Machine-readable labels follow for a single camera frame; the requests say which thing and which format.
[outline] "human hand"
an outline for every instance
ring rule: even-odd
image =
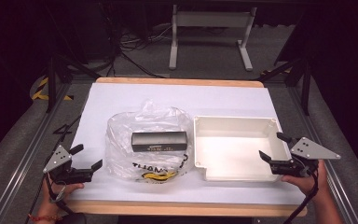
[[[40,204],[40,208],[38,210],[37,215],[39,217],[44,217],[44,216],[57,216],[58,212],[59,212],[59,207],[57,206],[57,204],[55,203],[51,203],[50,202],[50,195],[48,193],[48,184],[46,182],[46,178],[44,178],[43,180],[43,199],[42,199],[42,203]],[[54,193],[58,194],[60,191],[62,191],[64,185],[57,185],[55,183],[51,184],[51,189]],[[63,201],[66,203],[66,200],[68,199],[69,195],[76,189],[83,189],[84,188],[84,184],[82,183],[78,183],[78,184],[71,184],[71,185],[66,185],[65,189],[63,190]]]
[[[318,188],[319,191],[313,200],[317,200],[322,194],[329,192],[328,184],[327,184],[327,172],[324,166],[324,161],[319,160],[318,165]],[[298,188],[303,192],[305,195],[309,195],[312,191],[314,185],[314,179],[312,176],[309,177],[294,177],[291,175],[284,175],[281,179],[282,182],[287,182],[293,185],[298,186]]]

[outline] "white board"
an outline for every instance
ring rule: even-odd
[[[72,145],[83,144],[85,149],[73,157],[73,167],[88,169],[104,159],[107,121],[117,113],[140,110],[148,99],[183,109],[191,117],[278,119],[265,88],[94,83]],[[85,185],[72,200],[248,204],[300,204],[304,200],[297,187],[281,181],[211,182],[203,180],[196,169],[156,185],[118,179],[103,166]]]

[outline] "robotic arm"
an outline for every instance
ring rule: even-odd
[[[274,161],[266,153],[259,151],[260,158],[267,162],[274,175],[293,175],[308,177],[318,169],[318,160],[339,160],[341,156],[329,149],[312,142],[306,137],[291,138],[284,133],[277,137],[288,144],[292,159],[289,161]]]
[[[48,160],[43,173],[45,174],[46,182],[48,185],[48,193],[50,201],[56,203],[62,210],[68,213],[68,216],[64,217],[64,220],[60,224],[72,223],[83,224],[86,223],[84,214],[74,213],[70,208],[66,206],[63,201],[66,185],[75,183],[91,182],[94,172],[99,170],[103,166],[103,161],[97,161],[90,169],[76,169],[72,167],[72,156],[77,152],[83,150],[83,145],[78,145],[70,150],[66,150],[62,146],[58,146]],[[51,189],[50,179],[57,185],[63,185],[62,191],[58,194],[54,193]]]

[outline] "yellow logo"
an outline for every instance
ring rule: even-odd
[[[156,175],[154,173],[144,173],[142,175],[142,177],[145,179],[152,179],[152,180],[156,180],[156,181],[166,181],[169,178],[176,176],[176,174],[177,174],[176,172],[168,172],[163,175]]]

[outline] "wooden table edge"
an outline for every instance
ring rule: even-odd
[[[110,215],[289,217],[298,205],[69,201],[74,212]],[[305,207],[298,217],[307,214]]]
[[[247,80],[181,79],[181,78],[141,78],[141,77],[100,77],[97,83],[161,84],[192,86],[227,86],[264,88],[262,82]]]

